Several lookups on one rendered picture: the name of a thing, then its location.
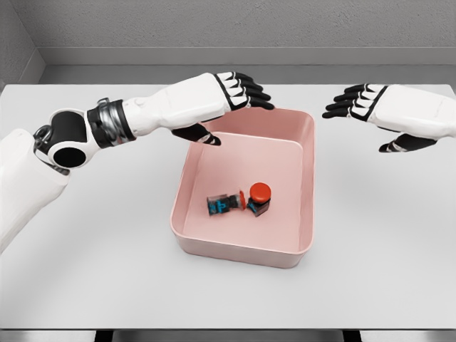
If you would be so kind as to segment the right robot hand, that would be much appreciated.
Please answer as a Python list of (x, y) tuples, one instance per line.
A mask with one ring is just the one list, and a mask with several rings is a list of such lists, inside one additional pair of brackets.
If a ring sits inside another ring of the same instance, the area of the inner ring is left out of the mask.
[(325, 119), (354, 118), (400, 135), (382, 153), (412, 152), (456, 139), (456, 99), (405, 85), (364, 83), (346, 88), (326, 106)]

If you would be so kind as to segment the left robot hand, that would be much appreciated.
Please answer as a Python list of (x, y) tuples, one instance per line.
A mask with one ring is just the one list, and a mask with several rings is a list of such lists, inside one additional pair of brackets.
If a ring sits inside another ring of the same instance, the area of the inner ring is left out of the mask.
[(271, 96), (253, 78), (234, 71), (204, 73), (165, 89), (160, 126), (191, 142), (220, 146), (221, 140), (202, 124), (242, 108), (274, 109)]

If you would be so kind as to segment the pink plastic basket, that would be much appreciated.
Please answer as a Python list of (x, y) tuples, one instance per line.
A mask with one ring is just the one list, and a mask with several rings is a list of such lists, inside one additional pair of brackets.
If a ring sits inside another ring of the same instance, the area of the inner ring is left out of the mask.
[[(205, 123), (221, 145), (192, 143), (170, 226), (187, 253), (278, 268), (296, 266), (314, 237), (315, 121), (308, 113), (248, 108)], [(211, 215), (207, 198), (271, 188), (265, 213)]]

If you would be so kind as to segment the red button industrial switch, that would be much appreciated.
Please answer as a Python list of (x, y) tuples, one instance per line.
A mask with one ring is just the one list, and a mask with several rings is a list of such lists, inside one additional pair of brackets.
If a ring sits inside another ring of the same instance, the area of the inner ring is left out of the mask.
[(244, 192), (241, 190), (233, 195), (223, 194), (207, 197), (207, 210), (210, 216), (225, 214), (233, 209), (245, 210), (246, 208)]
[(266, 183), (257, 182), (250, 187), (247, 208), (253, 212), (255, 217), (269, 209), (270, 201), (271, 188)]

